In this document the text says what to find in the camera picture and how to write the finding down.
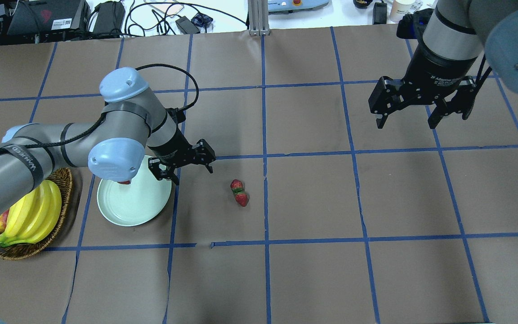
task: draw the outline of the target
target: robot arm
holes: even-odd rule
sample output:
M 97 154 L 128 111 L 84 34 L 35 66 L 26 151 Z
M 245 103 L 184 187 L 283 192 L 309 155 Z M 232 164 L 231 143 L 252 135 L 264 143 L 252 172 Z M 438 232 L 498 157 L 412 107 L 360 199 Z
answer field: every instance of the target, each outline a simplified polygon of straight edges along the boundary
M 440 0 L 432 14 L 423 10 L 412 19 L 397 30 L 399 37 L 419 43 L 405 76 L 381 76 L 369 98 L 378 128 L 409 105 L 436 106 L 428 119 L 431 129 L 452 113 L 466 120 L 491 72 L 476 80 L 466 75 L 483 47 L 489 65 L 518 93 L 518 0 Z
M 165 109 L 135 69 L 111 72 L 99 90 L 108 105 L 94 125 L 28 124 L 8 131 L 0 144 L 0 214 L 58 168 L 88 167 L 103 179 L 130 180 L 146 145 L 156 156 L 150 170 L 159 180 L 179 184 L 174 169 L 187 164 L 203 164 L 212 172 L 213 149 L 204 139 L 187 142 L 177 127 L 181 112 Z

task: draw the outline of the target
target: strawberry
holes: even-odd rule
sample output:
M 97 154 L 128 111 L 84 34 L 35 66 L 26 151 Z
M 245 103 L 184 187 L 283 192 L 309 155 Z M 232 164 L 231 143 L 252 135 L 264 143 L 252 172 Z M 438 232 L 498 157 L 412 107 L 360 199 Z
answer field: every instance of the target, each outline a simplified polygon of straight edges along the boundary
M 238 193 L 239 191 L 243 191 L 243 183 L 240 180 L 233 180 L 231 182 L 231 191 L 233 191 L 234 194 Z
M 249 196 L 244 191 L 239 191 L 238 193 L 235 193 L 235 200 L 239 205 L 245 207 L 247 206 L 247 203 L 249 202 Z

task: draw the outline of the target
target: woven basket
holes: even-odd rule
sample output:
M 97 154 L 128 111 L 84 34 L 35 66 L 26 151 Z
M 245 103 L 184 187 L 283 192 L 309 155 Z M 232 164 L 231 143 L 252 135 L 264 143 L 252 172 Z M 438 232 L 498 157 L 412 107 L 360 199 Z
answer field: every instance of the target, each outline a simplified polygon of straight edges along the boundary
M 47 248 L 63 228 L 63 224 L 65 223 L 67 215 L 67 208 L 71 200 L 73 175 L 71 174 L 70 169 L 60 168 L 49 175 L 47 179 L 55 182 L 55 184 L 59 187 L 59 191 L 61 192 L 61 213 L 59 214 L 59 220 L 57 221 L 57 224 L 46 238 L 35 244 L 22 243 L 13 244 L 8 247 L 0 246 L 0 258 L 4 260 L 22 260 L 32 257 Z

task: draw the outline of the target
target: yellow banana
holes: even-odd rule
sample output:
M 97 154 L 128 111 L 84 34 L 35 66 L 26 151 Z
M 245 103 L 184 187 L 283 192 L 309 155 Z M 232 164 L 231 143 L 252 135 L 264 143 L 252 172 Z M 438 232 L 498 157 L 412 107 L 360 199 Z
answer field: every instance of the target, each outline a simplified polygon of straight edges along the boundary
M 31 210 L 35 206 L 35 198 L 39 195 L 39 191 L 40 188 L 38 186 L 30 193 L 27 193 L 27 195 L 22 198 L 23 205 L 21 206 L 21 210 L 14 215 L 8 216 L 8 225 L 4 232 L 8 238 L 17 236 L 20 230 L 24 227 L 26 219 L 31 215 Z
M 26 239 L 31 237 L 33 234 L 37 232 L 39 226 L 43 224 L 43 221 L 45 220 L 45 217 L 47 217 L 47 213 L 49 212 L 49 205 L 52 200 L 50 197 L 51 189 L 49 188 L 49 183 L 53 182 L 49 180 L 44 180 L 43 183 L 41 183 L 39 187 L 37 187 L 37 189 L 39 189 L 39 193 L 34 203 L 34 210 L 32 211 L 33 215 L 29 216 L 29 224 L 22 228 L 22 230 L 17 235 L 17 238 Z
M 43 221 L 43 224 L 39 226 L 39 230 L 33 236 L 27 239 L 27 243 L 36 243 L 49 235 L 51 231 L 55 228 L 57 221 L 59 220 L 59 214 L 61 212 L 61 192 L 59 191 L 59 187 L 57 184 L 50 182 L 49 188 L 51 189 L 51 203 L 49 206 L 49 211 Z
M 45 199 L 42 203 L 46 204 L 47 207 L 39 207 L 33 212 L 34 217 L 37 218 L 37 223 L 29 229 L 29 234 L 23 234 L 20 232 L 19 236 L 15 238 L 9 238 L 2 246 L 10 246 L 19 243 L 37 243 L 43 240 L 51 231 L 55 228 L 57 221 L 59 220 L 59 214 L 61 212 L 61 192 L 57 184 L 51 181 L 41 183 L 42 191 L 45 188 L 49 189 L 45 195 Z
M 24 195 L 22 199 L 19 199 L 19 201 L 14 203 L 9 209 L 7 226 L 4 232 L 0 234 L 1 246 L 7 246 L 7 242 L 14 240 L 21 230 L 21 226 L 25 222 L 27 215 L 29 215 L 38 188 L 39 187 L 27 193 L 27 195 Z

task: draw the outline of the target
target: metal frame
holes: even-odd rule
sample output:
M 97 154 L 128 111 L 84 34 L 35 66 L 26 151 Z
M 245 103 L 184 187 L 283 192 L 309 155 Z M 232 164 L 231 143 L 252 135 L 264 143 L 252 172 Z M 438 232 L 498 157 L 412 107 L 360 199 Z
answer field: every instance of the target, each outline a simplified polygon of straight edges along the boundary
M 269 9 L 267 0 L 247 0 L 249 10 L 249 35 L 269 35 Z

